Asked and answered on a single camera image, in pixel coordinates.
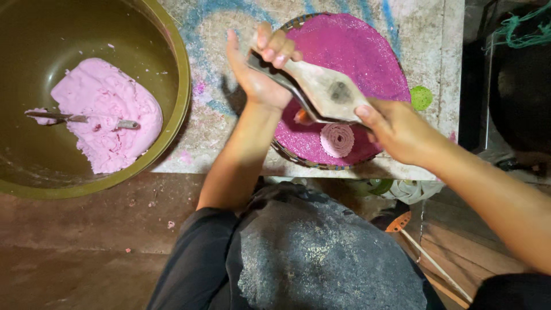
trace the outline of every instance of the person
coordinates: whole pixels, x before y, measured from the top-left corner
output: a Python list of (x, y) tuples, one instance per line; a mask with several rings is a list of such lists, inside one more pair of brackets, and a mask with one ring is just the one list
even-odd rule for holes
[[(302, 58), (267, 22), (257, 43), (276, 68)], [(337, 201), (291, 183), (253, 194), (291, 94), (247, 67), (232, 30), (226, 53), (247, 103), (147, 308), (443, 309), (397, 243)], [(355, 111), (369, 139), (437, 175), (534, 271), (486, 280), (471, 309), (548, 308), (551, 199), (450, 142), (409, 103), (369, 101)]]

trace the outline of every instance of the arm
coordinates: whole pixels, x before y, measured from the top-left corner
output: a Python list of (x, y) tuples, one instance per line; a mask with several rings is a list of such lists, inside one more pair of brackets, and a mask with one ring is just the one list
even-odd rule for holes
[(551, 198), (490, 166), (430, 127), (408, 103), (357, 108), (396, 160), (423, 167), (459, 194), (526, 264), (551, 275)]
[[(282, 68), (302, 54), (281, 30), (272, 34), (270, 24), (258, 26), (258, 48), (265, 61)], [(201, 190), (197, 210), (203, 207), (238, 210), (246, 206), (262, 163), (291, 93), (267, 76), (247, 67), (233, 30), (228, 30), (226, 53), (237, 81), (247, 94), (245, 109), (226, 146), (214, 161)]]

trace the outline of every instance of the wooden stick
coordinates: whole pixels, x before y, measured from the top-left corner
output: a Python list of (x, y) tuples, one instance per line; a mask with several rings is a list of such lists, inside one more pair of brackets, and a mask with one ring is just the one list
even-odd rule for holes
[(431, 272), (425, 271), (423, 272), (426, 279), (429, 280), (429, 282), (432, 284), (432, 286), (445, 294), (447, 297), (452, 299), (454, 302), (456, 302), (460, 307), (463, 309), (467, 309), (470, 305), (467, 301), (465, 301), (463, 298), (461, 298), (460, 295), (458, 295), (455, 291), (450, 289), (450, 286), (444, 281), (442, 278), (438, 277), (437, 275), (432, 274)]
[(440, 267), (440, 265), (435, 262), (435, 260), (430, 257), (430, 255), (421, 247), (421, 245), (419, 245), (419, 243), (417, 243), (413, 238), (412, 236), (410, 236), (404, 229), (402, 229), (400, 231), (437, 269), (439, 272), (441, 272), (444, 277), (446, 277), (446, 279), (450, 282), (451, 285), (453, 285), (460, 293), (461, 295), (465, 296), (465, 298), (469, 301), (469, 303), (472, 303), (473, 302), (473, 298), (471, 298), (471, 296), (469, 296), (469, 294), (467, 294), (467, 292), (461, 288), (461, 286), (459, 286), (459, 284), (457, 284), (456, 281), (454, 281), (449, 274), (447, 274), (447, 272), (444, 271), (444, 269), (442, 269), (442, 267)]

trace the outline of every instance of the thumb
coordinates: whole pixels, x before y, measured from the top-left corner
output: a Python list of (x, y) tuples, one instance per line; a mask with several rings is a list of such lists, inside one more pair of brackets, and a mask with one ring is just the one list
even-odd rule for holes
[(391, 134), (392, 129), (387, 120), (374, 108), (361, 105), (354, 110), (365, 126), (371, 128), (378, 138)]
[(245, 57), (239, 51), (239, 39), (233, 29), (228, 29), (228, 39), (226, 42), (226, 55), (230, 62), (231, 69), (236, 76), (239, 76), (244, 70), (247, 69), (245, 64)]

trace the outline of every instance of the person's left hand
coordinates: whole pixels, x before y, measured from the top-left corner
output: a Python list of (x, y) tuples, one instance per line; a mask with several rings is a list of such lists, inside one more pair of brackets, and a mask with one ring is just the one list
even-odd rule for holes
[[(282, 30), (272, 34), (272, 27), (268, 22), (258, 25), (257, 44), (262, 58), (271, 62), (275, 68), (283, 68), (289, 59), (302, 60), (302, 53), (295, 51), (295, 42), (286, 39)], [(279, 110), (285, 109), (292, 98), (291, 92), (247, 66), (245, 56), (239, 52), (237, 35), (231, 29), (228, 29), (226, 54), (237, 81), (247, 93), (247, 102)]]

